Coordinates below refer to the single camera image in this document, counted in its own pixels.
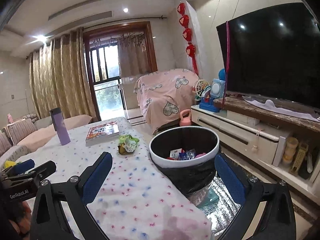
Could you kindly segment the left hand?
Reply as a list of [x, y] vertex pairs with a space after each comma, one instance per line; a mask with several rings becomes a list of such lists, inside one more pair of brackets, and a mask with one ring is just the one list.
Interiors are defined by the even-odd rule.
[[30, 239], [31, 208], [26, 201], [1, 201], [1, 239]]

